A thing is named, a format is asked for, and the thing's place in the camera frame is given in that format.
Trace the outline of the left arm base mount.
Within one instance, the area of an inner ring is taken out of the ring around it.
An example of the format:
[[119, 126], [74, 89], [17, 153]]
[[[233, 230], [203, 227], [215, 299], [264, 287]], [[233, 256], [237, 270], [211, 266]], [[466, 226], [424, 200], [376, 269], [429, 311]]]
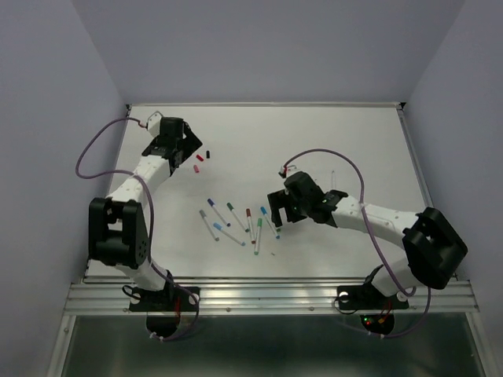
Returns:
[[130, 299], [130, 312], [146, 315], [146, 331], [156, 341], [181, 339], [194, 329], [199, 319], [199, 287], [166, 284], [162, 291], [147, 291], [123, 285], [122, 292]]

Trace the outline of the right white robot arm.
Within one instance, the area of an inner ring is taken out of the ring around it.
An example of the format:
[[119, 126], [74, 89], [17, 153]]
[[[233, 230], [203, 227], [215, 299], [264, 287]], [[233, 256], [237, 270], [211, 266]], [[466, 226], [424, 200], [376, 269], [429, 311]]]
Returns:
[[382, 262], [362, 285], [362, 297], [380, 306], [399, 290], [442, 290], [468, 253], [468, 247], [440, 210], [403, 212], [361, 202], [339, 190], [323, 191], [305, 172], [285, 179], [282, 190], [268, 194], [272, 221], [296, 223], [306, 218], [333, 228], [366, 233], [404, 250], [400, 260]]

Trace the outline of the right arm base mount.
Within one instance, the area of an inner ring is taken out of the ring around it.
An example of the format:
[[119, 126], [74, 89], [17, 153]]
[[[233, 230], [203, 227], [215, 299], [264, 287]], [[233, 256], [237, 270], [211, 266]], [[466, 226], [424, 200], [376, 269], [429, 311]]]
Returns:
[[371, 335], [385, 337], [391, 334], [395, 326], [393, 310], [408, 309], [409, 302], [407, 299], [401, 301], [396, 295], [385, 296], [373, 286], [374, 277], [382, 267], [376, 267], [361, 285], [339, 286], [332, 307], [343, 315], [362, 310], [378, 310], [378, 314], [362, 314], [360, 321]]

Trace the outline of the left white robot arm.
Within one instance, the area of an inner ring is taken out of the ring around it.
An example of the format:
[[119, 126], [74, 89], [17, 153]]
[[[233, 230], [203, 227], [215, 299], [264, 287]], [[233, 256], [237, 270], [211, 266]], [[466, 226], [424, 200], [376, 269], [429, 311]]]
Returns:
[[166, 117], [159, 112], [146, 123], [126, 117], [146, 130], [152, 140], [141, 152], [134, 170], [115, 169], [85, 175], [83, 179], [124, 174], [126, 180], [106, 197], [92, 199], [89, 205], [89, 258], [110, 266], [131, 278], [137, 287], [148, 292], [148, 300], [157, 309], [174, 303], [174, 281], [171, 273], [154, 262], [151, 255], [154, 210], [152, 194], [203, 143], [182, 118]]

